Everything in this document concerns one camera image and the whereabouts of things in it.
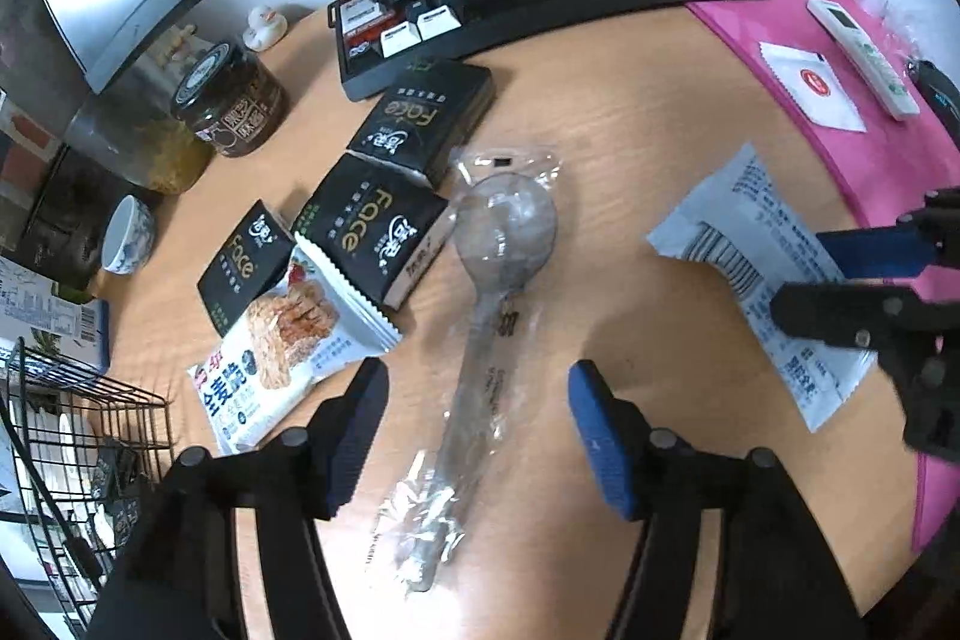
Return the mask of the cracker pack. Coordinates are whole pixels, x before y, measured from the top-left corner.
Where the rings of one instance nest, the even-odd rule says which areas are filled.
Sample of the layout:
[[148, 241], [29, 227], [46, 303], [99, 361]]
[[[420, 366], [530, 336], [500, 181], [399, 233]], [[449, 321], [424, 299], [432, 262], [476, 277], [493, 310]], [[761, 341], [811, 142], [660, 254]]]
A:
[[189, 377], [218, 452], [237, 455], [256, 448], [314, 385], [400, 341], [327, 253], [299, 236], [277, 286], [247, 305]]

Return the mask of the white snack pack barcode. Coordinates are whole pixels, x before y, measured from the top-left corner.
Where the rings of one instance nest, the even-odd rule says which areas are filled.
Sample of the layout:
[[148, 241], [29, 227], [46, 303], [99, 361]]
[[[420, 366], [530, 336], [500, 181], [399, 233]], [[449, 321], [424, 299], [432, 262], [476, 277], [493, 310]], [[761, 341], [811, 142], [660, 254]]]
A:
[[783, 284], [838, 283], [843, 275], [782, 201], [750, 143], [693, 188], [647, 241], [666, 259], [704, 263], [724, 276], [809, 431], [820, 429], [872, 369], [869, 351], [784, 335], [771, 317]]

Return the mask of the clear plastic spoon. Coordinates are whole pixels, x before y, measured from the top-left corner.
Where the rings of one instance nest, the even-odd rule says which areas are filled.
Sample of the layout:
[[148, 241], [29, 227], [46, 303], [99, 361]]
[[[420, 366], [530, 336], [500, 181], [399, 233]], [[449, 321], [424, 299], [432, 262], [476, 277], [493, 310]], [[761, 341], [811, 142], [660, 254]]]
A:
[[527, 297], [558, 237], [562, 159], [543, 146], [467, 151], [455, 163], [452, 247], [475, 301], [443, 437], [421, 450], [384, 502], [394, 572], [426, 593], [464, 541], [470, 512], [508, 429], [508, 390], [535, 328]]

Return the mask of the black computer mouse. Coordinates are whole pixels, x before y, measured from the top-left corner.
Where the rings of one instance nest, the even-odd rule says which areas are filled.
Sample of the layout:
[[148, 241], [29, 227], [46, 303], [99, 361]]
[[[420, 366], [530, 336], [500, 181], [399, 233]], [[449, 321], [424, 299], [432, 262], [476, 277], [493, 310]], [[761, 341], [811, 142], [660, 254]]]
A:
[[913, 60], [908, 73], [955, 147], [960, 148], [960, 92], [955, 83], [926, 58]]

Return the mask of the pink desk mat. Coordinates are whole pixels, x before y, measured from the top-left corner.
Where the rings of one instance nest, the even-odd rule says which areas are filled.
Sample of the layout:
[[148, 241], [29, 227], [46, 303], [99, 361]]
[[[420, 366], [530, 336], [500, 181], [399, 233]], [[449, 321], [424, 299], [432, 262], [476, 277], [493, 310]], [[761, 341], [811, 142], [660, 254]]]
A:
[[[839, 3], [866, 30], [885, 57], [893, 57], [884, 28], [856, 0]], [[888, 226], [900, 214], [918, 208], [928, 191], [958, 184], [958, 151], [929, 107], [900, 124], [875, 100], [835, 41], [807, 10], [807, 0], [724, 0], [692, 2], [688, 9], [771, 92], [807, 143], [818, 154], [856, 223]], [[817, 127], [794, 103], [760, 57], [763, 42], [822, 53], [844, 92], [856, 104], [866, 130]]]

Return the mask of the white red sachet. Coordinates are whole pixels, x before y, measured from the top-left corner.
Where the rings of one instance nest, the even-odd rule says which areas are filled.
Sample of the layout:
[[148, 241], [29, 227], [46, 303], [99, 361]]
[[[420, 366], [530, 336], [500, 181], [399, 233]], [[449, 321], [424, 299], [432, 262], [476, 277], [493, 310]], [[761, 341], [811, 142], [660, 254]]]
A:
[[760, 55], [812, 124], [828, 130], [866, 133], [856, 104], [820, 53], [761, 42]]

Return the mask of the white remote control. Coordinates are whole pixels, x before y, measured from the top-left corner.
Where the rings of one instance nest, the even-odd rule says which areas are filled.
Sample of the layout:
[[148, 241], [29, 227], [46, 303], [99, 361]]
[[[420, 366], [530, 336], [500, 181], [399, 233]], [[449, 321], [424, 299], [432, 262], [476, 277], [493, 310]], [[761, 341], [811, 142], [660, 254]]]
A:
[[832, 0], [807, 0], [805, 6], [893, 120], [906, 122], [918, 117], [919, 106], [907, 83], [846, 8]]

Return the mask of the blue white ceramic cup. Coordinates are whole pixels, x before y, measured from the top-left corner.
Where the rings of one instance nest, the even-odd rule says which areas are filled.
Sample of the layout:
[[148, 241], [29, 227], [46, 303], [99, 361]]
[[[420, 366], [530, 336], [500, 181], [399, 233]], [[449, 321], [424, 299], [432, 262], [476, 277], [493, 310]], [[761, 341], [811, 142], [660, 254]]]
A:
[[155, 216], [142, 200], [127, 195], [114, 209], [104, 232], [101, 268], [112, 275], [137, 273], [151, 257], [155, 239]]

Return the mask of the blue white drink carton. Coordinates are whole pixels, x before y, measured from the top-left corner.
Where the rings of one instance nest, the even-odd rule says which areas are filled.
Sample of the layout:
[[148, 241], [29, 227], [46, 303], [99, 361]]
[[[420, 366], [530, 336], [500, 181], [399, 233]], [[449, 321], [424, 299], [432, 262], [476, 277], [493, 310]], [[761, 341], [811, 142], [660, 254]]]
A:
[[34, 353], [110, 365], [109, 304], [2, 259], [2, 360], [22, 342]]

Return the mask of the dark glass sauce jar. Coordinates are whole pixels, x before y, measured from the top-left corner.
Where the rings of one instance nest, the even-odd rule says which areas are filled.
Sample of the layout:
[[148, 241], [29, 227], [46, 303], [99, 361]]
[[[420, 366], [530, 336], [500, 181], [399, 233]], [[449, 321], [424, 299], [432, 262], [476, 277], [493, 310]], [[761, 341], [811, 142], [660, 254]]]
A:
[[259, 149], [285, 120], [288, 92], [259, 57], [228, 39], [208, 49], [171, 97], [171, 115], [225, 158]]

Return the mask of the clear glass jar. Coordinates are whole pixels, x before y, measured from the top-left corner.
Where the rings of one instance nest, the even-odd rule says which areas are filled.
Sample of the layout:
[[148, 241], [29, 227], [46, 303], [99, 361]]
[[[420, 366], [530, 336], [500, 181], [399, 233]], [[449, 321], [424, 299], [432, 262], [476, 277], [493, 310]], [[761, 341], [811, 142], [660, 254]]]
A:
[[135, 70], [103, 92], [91, 92], [70, 120], [65, 142], [112, 174], [161, 195], [189, 190], [213, 158], [212, 146], [169, 113], [169, 92]]

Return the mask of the white rubber duck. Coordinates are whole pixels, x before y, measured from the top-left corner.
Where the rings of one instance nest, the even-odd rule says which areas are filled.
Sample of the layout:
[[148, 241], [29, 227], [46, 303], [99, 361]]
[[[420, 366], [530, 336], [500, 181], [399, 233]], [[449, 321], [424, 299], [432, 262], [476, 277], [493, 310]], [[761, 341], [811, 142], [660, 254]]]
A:
[[247, 15], [247, 28], [242, 33], [242, 42], [252, 52], [262, 53], [271, 49], [288, 32], [285, 14], [267, 5], [252, 8]]

